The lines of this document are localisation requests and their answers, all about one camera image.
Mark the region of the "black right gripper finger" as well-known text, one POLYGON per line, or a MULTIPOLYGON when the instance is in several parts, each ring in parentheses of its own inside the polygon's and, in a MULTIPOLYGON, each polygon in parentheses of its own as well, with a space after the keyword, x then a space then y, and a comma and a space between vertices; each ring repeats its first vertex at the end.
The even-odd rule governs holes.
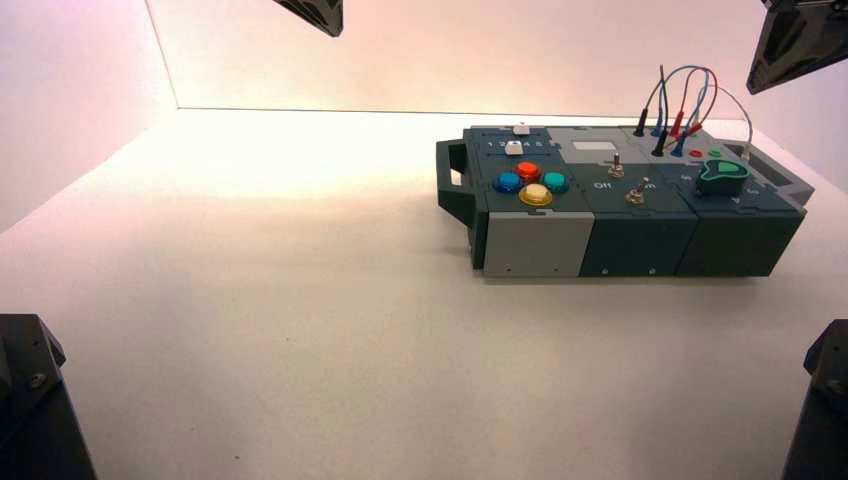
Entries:
POLYGON ((747 77, 758 94, 847 58, 847 0, 764 1, 760 37, 747 77))

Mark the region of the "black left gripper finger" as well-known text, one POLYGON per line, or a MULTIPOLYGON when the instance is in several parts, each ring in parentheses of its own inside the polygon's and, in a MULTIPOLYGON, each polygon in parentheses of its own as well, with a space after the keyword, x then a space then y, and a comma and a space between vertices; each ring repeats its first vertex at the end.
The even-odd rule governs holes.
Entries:
POLYGON ((344 29, 342 0, 274 0, 289 12, 330 37, 339 37, 344 29))

